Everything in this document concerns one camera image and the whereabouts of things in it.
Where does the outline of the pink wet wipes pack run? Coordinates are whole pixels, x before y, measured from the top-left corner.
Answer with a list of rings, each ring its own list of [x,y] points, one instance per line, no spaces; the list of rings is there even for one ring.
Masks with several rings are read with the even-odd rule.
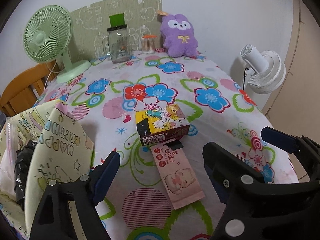
[[[155,144],[150,150],[175,210],[205,197],[179,140]]]

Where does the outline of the black plastic bag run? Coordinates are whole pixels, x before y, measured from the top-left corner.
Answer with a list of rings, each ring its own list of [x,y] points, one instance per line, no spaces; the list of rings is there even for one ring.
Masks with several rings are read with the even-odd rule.
[[[27,177],[33,152],[37,145],[36,141],[29,140],[22,146],[16,153],[17,158],[15,161],[15,196],[16,203],[24,211],[25,189],[27,184]]]

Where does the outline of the cartoon tissue box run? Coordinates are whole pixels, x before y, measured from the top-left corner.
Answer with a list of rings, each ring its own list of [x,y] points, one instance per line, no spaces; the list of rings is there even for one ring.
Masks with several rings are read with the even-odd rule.
[[[149,106],[136,112],[136,129],[143,146],[180,139],[189,133],[190,124],[177,104]]]

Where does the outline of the clear pink packet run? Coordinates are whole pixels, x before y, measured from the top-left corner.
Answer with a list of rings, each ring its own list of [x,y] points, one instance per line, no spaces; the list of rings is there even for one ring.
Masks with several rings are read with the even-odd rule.
[[[1,154],[1,192],[11,200],[16,201],[15,193],[15,162],[17,151],[27,141],[18,126],[10,119],[7,120],[4,128],[5,146],[2,147],[4,153]]]

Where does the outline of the yellow fabric storage box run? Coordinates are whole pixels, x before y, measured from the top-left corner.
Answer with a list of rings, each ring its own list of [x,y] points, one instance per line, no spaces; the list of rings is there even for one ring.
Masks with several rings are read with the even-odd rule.
[[[31,159],[24,211],[1,192],[1,211],[20,237],[28,239],[44,189],[50,180],[60,183],[76,181],[88,174],[91,166],[93,141],[61,100],[48,101],[12,118],[27,141],[37,145]],[[1,154],[5,146],[1,130]]]

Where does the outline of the floral tablecloth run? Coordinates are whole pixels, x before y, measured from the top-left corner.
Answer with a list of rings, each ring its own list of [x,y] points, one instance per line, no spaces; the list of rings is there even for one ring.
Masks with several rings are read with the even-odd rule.
[[[202,149],[213,141],[261,173],[268,183],[295,183],[284,151],[261,138],[270,125],[257,104],[204,55],[172,58],[162,49],[135,53],[126,63],[97,59],[71,81],[52,82],[37,100],[61,100],[94,143],[91,167],[111,151],[120,167],[97,206],[112,239],[208,239],[225,206],[204,169]],[[136,112],[177,104],[189,121],[179,140],[205,197],[175,210],[150,147],[136,129]]]

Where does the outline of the white desk fan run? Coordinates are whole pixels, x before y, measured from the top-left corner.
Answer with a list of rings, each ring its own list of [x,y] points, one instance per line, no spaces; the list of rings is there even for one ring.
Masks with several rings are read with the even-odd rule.
[[[240,51],[246,63],[243,88],[247,86],[257,94],[270,94],[284,82],[286,67],[278,53],[273,50],[259,52],[252,44]]]

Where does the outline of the wooden chair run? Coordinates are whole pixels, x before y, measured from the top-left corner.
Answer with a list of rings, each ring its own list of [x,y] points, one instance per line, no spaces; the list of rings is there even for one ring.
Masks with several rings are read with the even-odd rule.
[[[44,92],[45,81],[52,81],[58,72],[56,61],[39,63],[17,75],[1,95],[1,111],[12,117],[31,108]]]

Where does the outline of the purple plush bunny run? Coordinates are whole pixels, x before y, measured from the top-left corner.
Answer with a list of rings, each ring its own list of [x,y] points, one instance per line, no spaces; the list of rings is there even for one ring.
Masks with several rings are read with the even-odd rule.
[[[170,57],[195,57],[198,41],[194,36],[193,25],[183,14],[163,16],[160,27],[163,47]]]

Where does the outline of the cotton swab container orange lid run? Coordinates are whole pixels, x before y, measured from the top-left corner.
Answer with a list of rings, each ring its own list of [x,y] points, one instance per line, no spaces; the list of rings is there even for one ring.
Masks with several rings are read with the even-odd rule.
[[[141,37],[141,48],[143,54],[152,54],[155,51],[156,35],[143,35]]]

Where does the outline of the glass jar with green lid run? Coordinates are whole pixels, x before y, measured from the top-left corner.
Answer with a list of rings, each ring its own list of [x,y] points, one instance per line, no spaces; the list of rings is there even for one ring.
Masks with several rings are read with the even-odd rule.
[[[123,63],[131,58],[131,45],[124,13],[109,16],[110,27],[107,28],[107,48],[113,63]]]

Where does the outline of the green desk fan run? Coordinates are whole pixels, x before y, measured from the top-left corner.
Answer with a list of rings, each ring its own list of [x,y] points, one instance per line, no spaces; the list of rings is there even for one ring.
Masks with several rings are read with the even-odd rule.
[[[25,53],[37,63],[61,59],[64,69],[56,77],[57,83],[65,83],[87,71],[91,63],[71,61],[68,46],[73,35],[69,11],[59,5],[42,7],[31,16],[24,34]]]

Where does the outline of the green patterned cardboard panel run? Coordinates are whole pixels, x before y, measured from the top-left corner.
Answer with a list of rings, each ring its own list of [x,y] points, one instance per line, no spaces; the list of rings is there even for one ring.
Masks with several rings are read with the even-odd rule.
[[[143,35],[156,35],[156,47],[161,46],[157,11],[162,10],[162,0],[104,0],[81,7],[70,13],[73,36],[68,46],[73,62],[91,60],[106,54],[103,42],[108,35],[110,16],[124,14],[131,49],[141,48]]]

